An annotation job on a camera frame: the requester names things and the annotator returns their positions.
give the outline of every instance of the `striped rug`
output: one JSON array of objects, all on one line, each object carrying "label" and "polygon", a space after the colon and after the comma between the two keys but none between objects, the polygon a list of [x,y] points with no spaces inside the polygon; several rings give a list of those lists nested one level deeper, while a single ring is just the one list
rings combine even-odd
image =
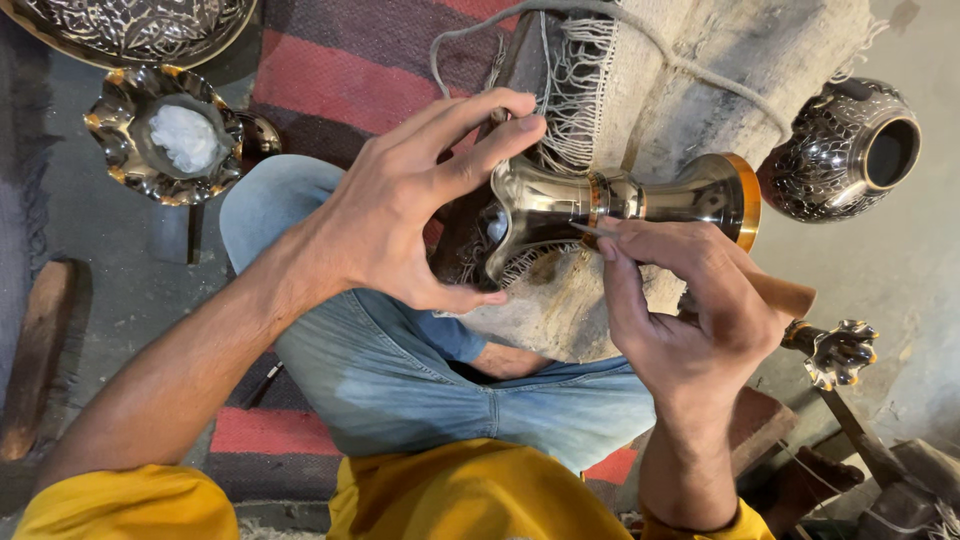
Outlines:
[{"label": "striped rug", "polygon": [[[436,35],[515,2],[267,0],[251,109],[280,128],[287,152],[346,169],[364,141],[441,97],[428,60]],[[499,38],[509,40],[515,25],[444,43],[441,72],[454,95],[483,88]],[[469,145],[470,137],[459,148]],[[343,456],[286,372],[258,407],[238,407],[275,364],[272,353],[260,358],[217,415],[205,469],[235,502],[327,501]],[[609,507],[635,458],[635,449],[620,449],[586,471]]]}]

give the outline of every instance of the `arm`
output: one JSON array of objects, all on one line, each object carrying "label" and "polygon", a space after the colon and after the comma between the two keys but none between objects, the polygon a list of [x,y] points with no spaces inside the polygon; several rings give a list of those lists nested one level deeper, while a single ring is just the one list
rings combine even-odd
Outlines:
[{"label": "arm", "polygon": [[[737,515],[728,429],[737,392],[780,343],[788,317],[744,277],[759,268],[705,223],[620,222],[601,238],[611,338],[657,410],[640,463],[641,507],[687,530],[727,527]],[[695,322],[647,311],[636,261],[686,281]]]},{"label": "arm", "polygon": [[[322,207],[110,380],[47,458],[36,492],[92,471],[178,463],[257,356],[341,291],[369,287],[410,307],[455,312],[504,303],[502,293],[437,281],[422,230],[440,206],[542,137],[543,118],[529,115],[534,106],[532,94],[497,88],[435,102],[369,141]],[[437,165],[500,107],[515,119]]]}]

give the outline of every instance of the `wooden stake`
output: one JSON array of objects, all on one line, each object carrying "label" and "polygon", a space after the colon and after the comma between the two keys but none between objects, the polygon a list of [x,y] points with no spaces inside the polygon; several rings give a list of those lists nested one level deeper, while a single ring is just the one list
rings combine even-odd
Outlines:
[{"label": "wooden stake", "polygon": [[2,459],[20,459],[34,446],[70,321],[76,274],[69,261],[47,262],[30,291],[7,384]]}]

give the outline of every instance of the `blue jeans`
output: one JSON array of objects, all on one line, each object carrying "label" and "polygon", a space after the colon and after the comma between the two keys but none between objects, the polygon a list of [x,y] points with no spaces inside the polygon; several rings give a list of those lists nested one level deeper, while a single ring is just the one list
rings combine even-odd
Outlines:
[{"label": "blue jeans", "polygon": [[[220,229],[237,272],[317,209],[344,171],[304,156],[257,165],[227,196]],[[653,398],[622,357],[554,362],[494,384],[464,379],[486,341],[453,318],[352,289],[314,307],[275,344],[346,455],[416,452],[490,437],[536,448],[575,473],[653,426]]]}]

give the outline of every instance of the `copper rim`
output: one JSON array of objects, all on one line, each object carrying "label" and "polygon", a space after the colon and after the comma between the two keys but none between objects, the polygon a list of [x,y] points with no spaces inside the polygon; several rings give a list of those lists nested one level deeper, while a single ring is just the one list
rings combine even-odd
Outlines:
[{"label": "copper rim", "polygon": [[756,240],[756,232],[760,228],[760,182],[750,164],[730,152],[720,154],[736,169],[743,188],[743,224],[740,225],[740,234],[736,238],[736,245],[743,251],[750,253]]}]

